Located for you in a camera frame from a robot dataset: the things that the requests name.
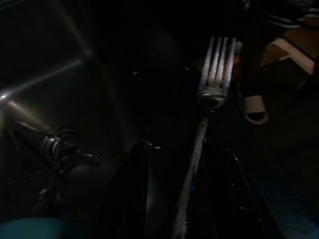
fork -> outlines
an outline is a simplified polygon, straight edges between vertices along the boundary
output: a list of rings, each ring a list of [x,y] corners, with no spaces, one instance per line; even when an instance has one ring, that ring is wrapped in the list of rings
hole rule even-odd
[[[235,50],[235,38],[211,37],[210,39],[198,87],[199,100],[202,106],[210,111],[218,109],[226,101]]]

fork tine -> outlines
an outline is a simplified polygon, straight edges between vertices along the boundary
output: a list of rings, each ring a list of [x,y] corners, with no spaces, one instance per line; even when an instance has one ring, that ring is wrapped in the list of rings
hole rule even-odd
[[[218,87],[221,86],[221,83],[223,81],[225,54],[226,54],[226,49],[227,49],[227,40],[228,40],[227,37],[223,38],[223,46],[221,48],[220,60],[218,63],[218,69],[217,69],[217,74],[216,74],[216,85]]]
[[[205,62],[204,62],[203,69],[201,72],[201,78],[200,78],[200,84],[199,84],[200,91],[202,91],[206,85],[209,67],[210,67],[210,62],[211,62],[211,53],[213,50],[213,44],[214,44],[214,37],[211,37],[209,45],[208,45],[208,50],[207,50]]]
[[[208,86],[214,86],[216,69],[217,69],[217,64],[218,64],[218,59],[219,59],[219,54],[220,54],[219,51],[220,51],[221,42],[222,42],[222,37],[219,37],[218,41],[217,41],[217,46],[215,49],[213,63],[211,65],[209,75],[208,75]]]
[[[228,88],[231,80],[231,73],[233,70],[234,65],[234,56],[235,56],[235,50],[236,50],[236,40],[235,38],[232,38],[227,66],[226,66],[226,75],[225,75],[225,81],[224,81],[224,87],[223,87],[223,95],[226,97],[228,95]]]

metal fork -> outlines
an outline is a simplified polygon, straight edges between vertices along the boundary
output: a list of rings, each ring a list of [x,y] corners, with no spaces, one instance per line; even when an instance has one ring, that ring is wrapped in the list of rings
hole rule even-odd
[[[198,87],[199,100],[210,111],[221,107],[226,101],[235,50],[235,38],[212,37],[210,40]]]

teal object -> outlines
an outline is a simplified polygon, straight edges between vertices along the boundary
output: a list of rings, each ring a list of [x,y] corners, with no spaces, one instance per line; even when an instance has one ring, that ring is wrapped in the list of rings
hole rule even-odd
[[[94,227],[54,218],[25,218],[0,224],[0,239],[91,239]]]

